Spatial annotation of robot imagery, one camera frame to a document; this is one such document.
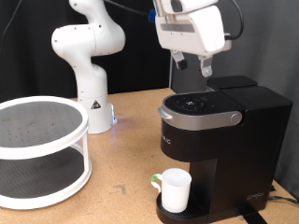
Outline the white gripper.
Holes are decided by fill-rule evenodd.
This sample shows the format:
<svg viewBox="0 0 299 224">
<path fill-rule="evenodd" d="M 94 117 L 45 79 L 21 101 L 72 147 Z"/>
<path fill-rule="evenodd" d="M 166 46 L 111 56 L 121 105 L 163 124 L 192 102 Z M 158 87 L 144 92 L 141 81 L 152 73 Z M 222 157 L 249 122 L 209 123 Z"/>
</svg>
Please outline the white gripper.
<svg viewBox="0 0 299 224">
<path fill-rule="evenodd" d="M 203 77 L 212 75 L 213 55 L 225 46 L 221 13 L 216 6 L 204 7 L 187 14 L 177 14 L 168 21 L 155 19 L 156 31 L 163 49 L 171 49 L 177 69 L 188 67 L 182 52 L 201 55 L 200 71 Z"/>
</svg>

